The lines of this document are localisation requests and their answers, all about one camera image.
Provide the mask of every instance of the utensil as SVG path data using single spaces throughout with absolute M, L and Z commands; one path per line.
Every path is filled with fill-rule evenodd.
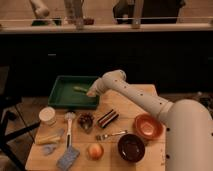
M 75 113 L 74 112 L 68 112 L 65 114 L 65 119 L 67 120 L 67 148 L 71 146 L 71 132 L 72 132 L 72 120 L 75 118 Z
M 103 141 L 111 136 L 116 136 L 116 135 L 122 135 L 122 134 L 127 134 L 128 131 L 127 130 L 124 130 L 124 131 L 121 131 L 121 132 L 116 132 L 116 133 L 112 133 L 112 134 L 102 134 L 102 135 L 96 135 L 95 138 L 96 140 L 98 141 Z

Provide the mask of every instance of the brush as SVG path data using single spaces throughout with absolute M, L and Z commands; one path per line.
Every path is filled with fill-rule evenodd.
M 71 146 L 71 131 L 72 131 L 72 120 L 75 118 L 74 112 L 67 112 L 65 114 L 65 120 L 67 120 L 67 148 Z

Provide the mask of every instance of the fork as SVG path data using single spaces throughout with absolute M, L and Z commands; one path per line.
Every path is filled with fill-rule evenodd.
M 105 140 L 111 136 L 116 136 L 116 135 L 122 135 L 122 134 L 127 134 L 128 131 L 127 130 L 124 130 L 124 131 L 121 131 L 121 132 L 116 132 L 116 133 L 112 133 L 112 134 L 102 134 L 102 135 L 96 135 L 95 138 L 96 140 L 98 141 L 102 141 L 102 140 Z

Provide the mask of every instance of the dark bowl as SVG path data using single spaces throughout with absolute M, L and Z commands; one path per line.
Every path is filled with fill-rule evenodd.
M 118 152 L 124 160 L 138 162 L 145 154 L 145 145 L 137 135 L 126 134 L 118 141 Z

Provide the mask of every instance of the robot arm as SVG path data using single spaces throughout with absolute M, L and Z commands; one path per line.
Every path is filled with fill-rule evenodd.
M 49 16 L 49 9 L 42 0 L 29 0 L 36 19 L 45 19 Z
M 213 170 L 213 121 L 208 110 L 193 100 L 176 103 L 153 96 L 125 82 L 121 70 L 105 73 L 87 92 L 96 96 L 115 90 L 164 123 L 166 171 Z

